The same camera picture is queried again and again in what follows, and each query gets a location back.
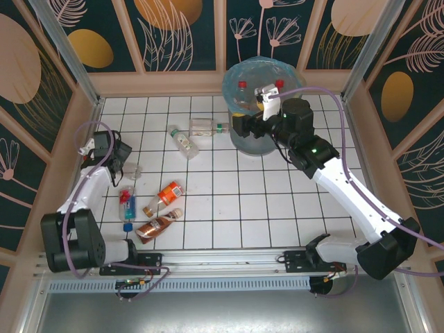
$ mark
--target black bracket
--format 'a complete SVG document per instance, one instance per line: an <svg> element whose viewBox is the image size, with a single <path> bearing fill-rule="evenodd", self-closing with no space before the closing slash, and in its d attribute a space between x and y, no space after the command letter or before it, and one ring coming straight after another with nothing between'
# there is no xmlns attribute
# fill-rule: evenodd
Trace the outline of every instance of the black bracket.
<svg viewBox="0 0 444 333"><path fill-rule="evenodd" d="M341 262L337 263L343 270L347 266ZM336 271L337 267L331 262L323 262L320 260L316 268L311 264L307 257L306 250L295 250L284 252L284 265L287 273L326 273Z"/></svg>
<svg viewBox="0 0 444 333"><path fill-rule="evenodd" d="M161 266L162 253L139 253L136 260L131 262L124 261L124 264L136 266ZM160 269L150 269L153 275L160 275ZM143 276L144 271L136 268L125 268L120 266L104 266L100 268L99 275L102 276L122 276L122 275L138 275Z"/></svg>

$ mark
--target purple cable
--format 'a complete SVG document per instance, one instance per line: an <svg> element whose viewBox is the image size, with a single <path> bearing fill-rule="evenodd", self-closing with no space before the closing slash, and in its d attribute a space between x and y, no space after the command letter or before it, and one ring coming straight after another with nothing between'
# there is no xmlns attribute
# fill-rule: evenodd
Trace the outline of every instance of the purple cable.
<svg viewBox="0 0 444 333"><path fill-rule="evenodd" d="M353 284L350 288L346 289L345 291L341 292L341 293L337 293L335 295L323 295L321 293L315 293L314 295L316 297L323 297L323 298L337 298L337 297L341 297L344 296L348 293L350 293L355 287L356 287L356 283L358 282L358 266L355 266L355 278L353 280Z"/></svg>
<svg viewBox="0 0 444 333"><path fill-rule="evenodd" d="M79 126L79 128L77 128L76 132L74 133L74 146L77 148L77 136L79 131L84 128L86 125L92 125L92 124L98 124L98 125L102 125L110 134L110 147L108 149L108 151L106 152L106 155L101 159L101 161L94 166L90 172L87 173L87 175L85 176L85 178L83 178L82 182L79 184L79 186L77 187L77 190L74 192L74 195L72 197L72 200L68 206L67 212L65 214L65 217L63 218L63 223L62 223L62 242L63 242L63 250L65 252L65 256L67 258L67 263L68 263L68 267L69 270L74 274L74 276L76 276L76 278L78 279L83 279L88 273L90 268L88 268L82 275L76 270L76 267L74 266L74 263L72 262L72 258L71 258L71 253L69 252L69 245L68 245L68 219L69 219L69 215L71 214L71 211L74 207L74 205L76 204L77 201L77 197L80 194L80 191L82 191L83 186L85 185L85 183L89 180L89 177L96 172L96 170L98 168L100 168L102 166L103 163L106 162L106 160L109 158L109 156L111 155L112 152L112 148L114 146L114 135L112 134L111 128L108 127L108 125L106 125L105 123L102 123L101 121L87 121L85 123L83 123L82 125Z"/></svg>
<svg viewBox="0 0 444 333"><path fill-rule="evenodd" d="M272 95L270 96L270 99L276 99L277 97L283 97L286 95L290 95L290 94L294 94L295 92L303 92L303 91L307 91L307 90L320 90L322 92L325 92L327 94L329 94L334 102L336 103L336 105L338 106L338 110L339 110L339 117L341 119L341 141L342 141L342 165L343 165L343 170L344 170L344 174L347 177L348 181L350 182L350 184L352 185L353 189L355 189L355 191L385 220L387 220L389 223L391 223L392 225L394 225L395 227L401 229L402 231L416 237L419 239L422 239L423 241L426 241L427 243L439 248L440 250L444 251L444 246L435 242L434 240L427 238L426 236L422 236L421 234L418 234L417 232L414 232L406 227L404 227L403 225L400 225L398 222L394 221L393 219L391 219L390 217L388 217L387 215L385 215L385 213L383 211L381 211L378 206L376 206L376 204L374 204L374 202L372 202L371 199L367 198L367 196L364 194L364 192L355 184L355 182L353 181L353 179L350 177L350 173L348 171L348 167L347 167L347 160L345 158L345 154L346 154L346 145L345 145L345 120L344 120L344 111L341 105L341 102L338 100L338 98L328 89L322 88L322 87L302 87L302 88L296 88L296 89L292 89L289 90L288 92L283 92L280 94L276 94L276 95ZM397 271L405 273L405 274L411 274L411 275L417 275L417 276L425 276L425 277L439 277L439 276L444 276L444 272L441 273L420 273L420 272L411 272L411 271L406 271L406 270L402 270L401 268L397 268Z"/></svg>
<svg viewBox="0 0 444 333"><path fill-rule="evenodd" d="M138 293L136 296L134 296L133 298L129 298L128 302L133 301L133 300L137 300L139 298L144 297L145 295L147 295L150 291L152 291L155 287L157 287L157 285L159 283L161 283L161 281L167 277L168 274L170 274L169 268L166 266L135 266L135 265L128 265L128 264L121 264L119 262L113 262L112 264L110 264L111 266L119 266L119 267L125 267L125 268L135 268L135 269L141 269L143 271L146 271L147 269L166 269L166 273L164 275L162 275L162 277L157 280L155 283L153 283L153 285L151 287L149 287L147 290L145 290L143 293ZM118 290L117 290L117 295L121 300L124 300L125 298L123 298L120 294L121 290L126 287L125 285L121 286Z"/></svg>

